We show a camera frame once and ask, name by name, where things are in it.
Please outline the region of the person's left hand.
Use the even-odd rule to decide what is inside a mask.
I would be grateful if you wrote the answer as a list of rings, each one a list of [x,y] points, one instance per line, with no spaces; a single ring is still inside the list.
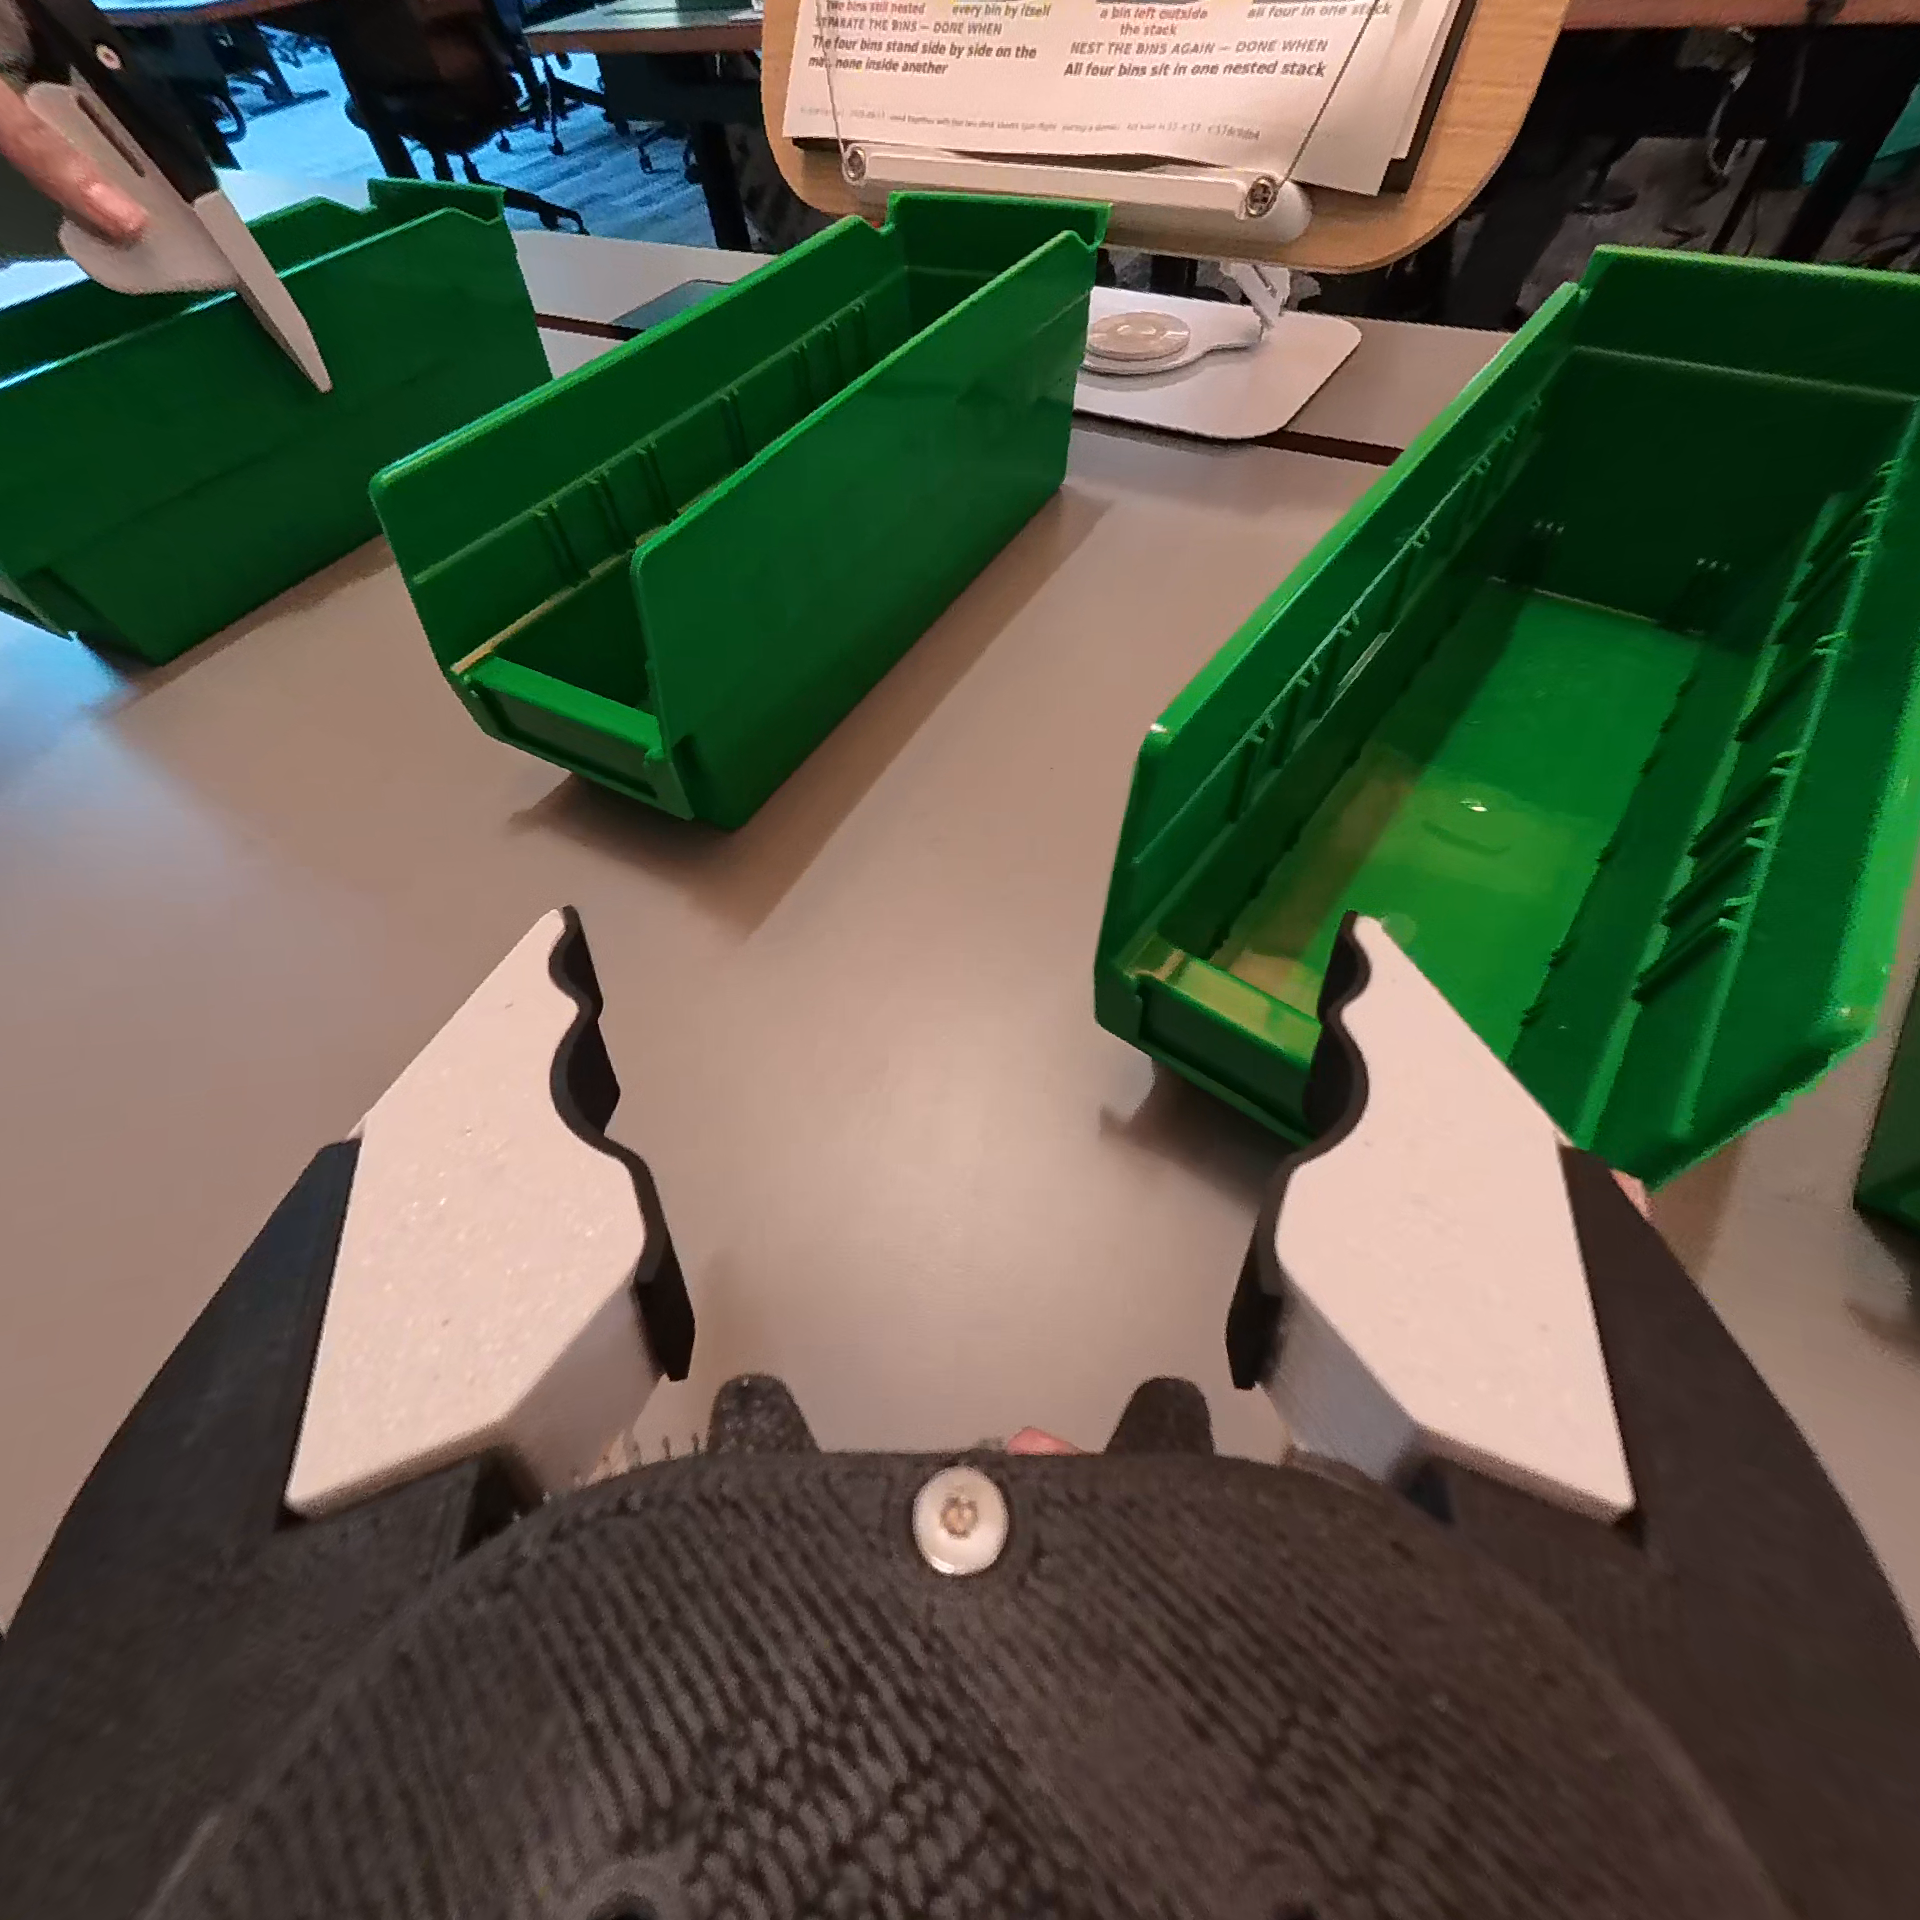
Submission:
[[[71,146],[4,70],[4,173],[108,246],[139,246],[147,213],[102,165]]]

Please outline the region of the black office chair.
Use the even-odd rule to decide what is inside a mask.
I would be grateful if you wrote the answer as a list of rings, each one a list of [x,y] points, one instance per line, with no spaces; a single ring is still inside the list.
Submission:
[[[327,43],[351,88],[351,122],[369,132],[390,178],[477,184],[474,152],[536,126],[562,152],[562,113],[606,93],[553,70],[529,46],[540,2],[335,2]]]

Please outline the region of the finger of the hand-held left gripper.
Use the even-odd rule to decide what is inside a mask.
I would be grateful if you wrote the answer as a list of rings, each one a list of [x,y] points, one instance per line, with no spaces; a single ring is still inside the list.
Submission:
[[[251,308],[254,320],[275,336],[275,344],[297,361],[307,381],[320,393],[335,393],[335,374],[323,361],[323,349],[294,301],[292,287],[275,270],[271,259],[251,235],[243,213],[229,196],[213,185],[193,199],[193,217],[203,225],[213,251],[222,255],[232,273],[232,287]]]

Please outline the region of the grey desk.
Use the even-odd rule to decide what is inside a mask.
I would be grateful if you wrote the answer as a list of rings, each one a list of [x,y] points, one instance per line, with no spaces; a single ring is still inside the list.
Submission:
[[[1064,489],[725,836],[479,733],[374,543],[156,673],[4,621],[4,1616],[181,1331],[554,905],[589,923],[708,1394],[831,1447],[1104,1440],[1227,1384],[1280,1157],[1107,1035],[1091,961],[1148,723],[1501,347],[1361,324],[1274,443],[1080,423]]]

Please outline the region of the background wooden table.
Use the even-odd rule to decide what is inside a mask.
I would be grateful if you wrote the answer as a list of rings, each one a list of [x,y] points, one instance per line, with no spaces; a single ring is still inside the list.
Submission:
[[[1569,2],[1560,32],[1918,25],[1918,2]]]

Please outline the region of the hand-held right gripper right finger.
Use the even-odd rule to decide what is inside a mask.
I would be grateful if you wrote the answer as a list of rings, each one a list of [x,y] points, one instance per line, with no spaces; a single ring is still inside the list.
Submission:
[[[1345,913],[1227,1317],[1295,1457],[1407,1486],[1473,1469],[1587,1520],[1636,1486],[1582,1254],[1571,1147],[1378,917]]]

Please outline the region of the white clip bar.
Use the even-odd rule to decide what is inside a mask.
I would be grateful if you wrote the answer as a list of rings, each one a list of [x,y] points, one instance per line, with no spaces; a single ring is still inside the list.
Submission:
[[[1107,237],[1181,259],[1277,260],[1309,230],[1308,185],[1274,168],[1186,159],[985,156],[897,141],[775,141],[797,199],[818,213],[880,213],[897,192],[1096,203]]]

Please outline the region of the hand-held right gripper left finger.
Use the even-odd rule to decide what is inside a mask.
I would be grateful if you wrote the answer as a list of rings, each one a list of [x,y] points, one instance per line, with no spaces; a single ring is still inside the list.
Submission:
[[[354,1129],[284,1506],[335,1518],[491,1463],[529,1502],[612,1473],[696,1344],[622,1103],[577,906],[543,913]]]

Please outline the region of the white stand base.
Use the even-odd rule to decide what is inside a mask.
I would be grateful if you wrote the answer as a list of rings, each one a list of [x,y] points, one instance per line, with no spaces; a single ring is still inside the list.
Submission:
[[[1289,308],[1289,273],[1225,260],[1231,301],[1095,287],[1074,411],[1189,439],[1284,430],[1361,344],[1341,316]]]

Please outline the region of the green plastic bin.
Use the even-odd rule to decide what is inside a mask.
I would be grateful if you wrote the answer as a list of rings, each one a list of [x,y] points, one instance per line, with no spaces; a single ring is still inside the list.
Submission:
[[[1096,1025],[1286,1139],[1345,917],[1649,1189],[1875,1035],[1918,278],[1594,251],[1150,723]]]
[[[443,681],[744,825],[1059,494],[1107,208],[894,192],[374,476]]]
[[[169,664],[369,543],[377,472],[548,380],[508,192],[367,192],[251,222],[327,396],[234,292],[4,311],[4,610]]]
[[[1918,1233],[1918,986],[1884,1075],[1882,1108],[1869,1132],[1855,1208]]]

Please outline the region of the printed instruction sheet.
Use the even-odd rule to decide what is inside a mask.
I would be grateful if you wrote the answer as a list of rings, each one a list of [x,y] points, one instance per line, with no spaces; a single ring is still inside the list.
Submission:
[[[1473,2],[801,2],[780,130],[1402,184]]]

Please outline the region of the wooden instruction board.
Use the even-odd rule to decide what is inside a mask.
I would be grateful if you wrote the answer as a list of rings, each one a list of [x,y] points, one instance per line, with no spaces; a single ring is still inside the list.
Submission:
[[[1531,106],[1544,78],[1544,66],[1560,32],[1569,2],[1473,6],[1477,13],[1452,60],[1452,70],[1437,92],[1420,152],[1402,184],[1385,185],[1374,196],[1308,185],[1312,203],[1309,230],[1277,260],[1252,263],[1300,266],[1309,273],[1360,273],[1364,266],[1385,266],[1439,235],[1439,229],[1447,229],[1473,203],[1523,130],[1526,111]],[[761,24],[761,106],[767,117],[771,151],[775,141],[788,138],[780,130],[780,111],[794,54],[797,13],[801,2],[767,2]]]

